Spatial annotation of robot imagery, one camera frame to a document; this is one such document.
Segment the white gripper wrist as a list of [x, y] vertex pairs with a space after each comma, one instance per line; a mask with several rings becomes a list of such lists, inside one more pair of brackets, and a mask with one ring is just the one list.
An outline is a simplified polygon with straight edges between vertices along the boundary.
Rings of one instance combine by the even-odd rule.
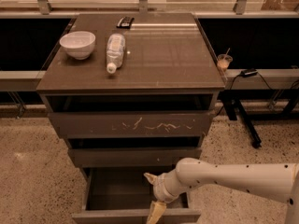
[[158, 200], [151, 202], [146, 224], [157, 224], [166, 210], [166, 204], [173, 202], [180, 194], [186, 192], [187, 186], [178, 180], [175, 171], [158, 176], [144, 173], [144, 177], [153, 185], [153, 193]]

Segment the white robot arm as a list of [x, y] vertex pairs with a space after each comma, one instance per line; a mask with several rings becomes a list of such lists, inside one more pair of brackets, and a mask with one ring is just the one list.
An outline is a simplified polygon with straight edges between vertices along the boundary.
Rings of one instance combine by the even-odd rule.
[[194, 158], [180, 160], [168, 173], [145, 173], [155, 200], [147, 224], [157, 224], [166, 206], [182, 193], [215, 184], [288, 205], [285, 224], [299, 224], [299, 164], [211, 164]]

